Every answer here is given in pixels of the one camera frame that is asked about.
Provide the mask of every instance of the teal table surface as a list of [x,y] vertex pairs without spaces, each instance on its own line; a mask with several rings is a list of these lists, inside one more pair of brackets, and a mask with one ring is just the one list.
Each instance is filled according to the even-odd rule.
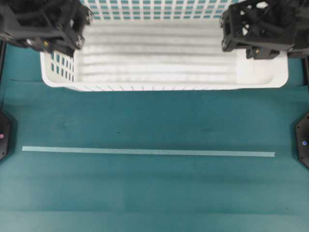
[[[13,122],[0,163],[4,232],[307,232],[309,170],[294,124],[309,111],[301,62],[282,88],[76,92],[8,46],[0,88]],[[201,157],[22,151],[22,146],[275,152]]]

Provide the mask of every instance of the white plastic basket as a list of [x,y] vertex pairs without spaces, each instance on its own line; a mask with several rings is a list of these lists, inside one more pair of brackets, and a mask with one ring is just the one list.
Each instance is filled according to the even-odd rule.
[[85,0],[95,22],[74,58],[41,53],[51,87],[78,91],[281,87],[286,54],[247,60],[223,53],[220,14],[236,0]]

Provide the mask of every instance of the teal mat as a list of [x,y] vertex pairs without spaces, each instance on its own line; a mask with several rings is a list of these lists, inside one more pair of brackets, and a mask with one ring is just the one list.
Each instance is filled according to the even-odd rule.
[[[0,163],[3,231],[309,230],[309,171],[297,160],[293,129],[309,110],[298,60],[280,89],[82,93],[40,82],[33,52],[18,54],[34,61],[13,65],[22,60],[17,50],[8,49],[2,89],[14,121]],[[45,153],[24,145],[276,156]]]

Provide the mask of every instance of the screw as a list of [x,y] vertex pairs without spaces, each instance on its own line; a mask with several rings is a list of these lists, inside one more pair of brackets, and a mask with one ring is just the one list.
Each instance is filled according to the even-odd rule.
[[222,42],[221,42],[221,47],[223,50],[226,49],[226,39],[223,39]]
[[59,23],[59,24],[57,24],[57,29],[62,30],[63,26]]
[[88,11],[88,15],[86,16],[86,20],[91,23],[93,21],[93,13],[91,11]]
[[223,14],[221,15],[221,17],[220,17],[220,27],[222,28],[223,27]]
[[43,45],[44,45],[44,47],[48,47],[49,43],[45,40],[45,41],[43,41]]
[[81,48],[84,45],[84,41],[85,41],[85,39],[82,36],[78,35],[77,41],[76,41],[75,44],[76,44],[76,46]]

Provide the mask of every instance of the light blue strip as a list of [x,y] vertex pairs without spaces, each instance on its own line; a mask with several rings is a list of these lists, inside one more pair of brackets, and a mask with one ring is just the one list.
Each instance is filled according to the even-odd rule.
[[275,152],[259,152],[259,151],[107,149],[107,148],[48,147],[48,146],[23,146],[22,150],[36,151],[36,152],[127,154],[127,155],[275,157]]

